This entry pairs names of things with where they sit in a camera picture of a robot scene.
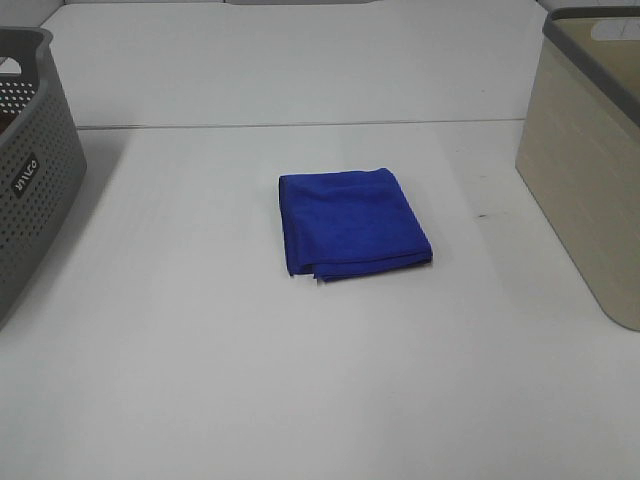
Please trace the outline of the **blue towel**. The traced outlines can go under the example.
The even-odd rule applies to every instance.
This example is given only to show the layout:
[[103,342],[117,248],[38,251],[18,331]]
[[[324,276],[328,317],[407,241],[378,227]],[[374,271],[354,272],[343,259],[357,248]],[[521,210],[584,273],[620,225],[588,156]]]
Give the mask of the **blue towel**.
[[331,282],[433,259],[426,234],[386,168],[282,175],[278,199],[291,276]]

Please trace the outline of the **beige basket with grey rim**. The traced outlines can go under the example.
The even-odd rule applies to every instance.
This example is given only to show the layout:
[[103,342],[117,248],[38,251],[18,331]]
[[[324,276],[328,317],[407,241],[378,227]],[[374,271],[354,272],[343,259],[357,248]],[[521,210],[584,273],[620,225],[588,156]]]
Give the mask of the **beige basket with grey rim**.
[[603,312],[639,328],[636,6],[547,14],[515,167]]

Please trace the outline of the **grey perforated plastic basket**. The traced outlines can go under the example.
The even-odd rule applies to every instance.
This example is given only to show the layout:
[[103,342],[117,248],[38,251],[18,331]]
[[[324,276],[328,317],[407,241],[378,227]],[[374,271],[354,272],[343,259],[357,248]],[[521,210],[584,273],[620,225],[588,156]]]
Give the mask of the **grey perforated plastic basket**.
[[78,194],[85,154],[42,28],[1,29],[1,318],[47,254]]

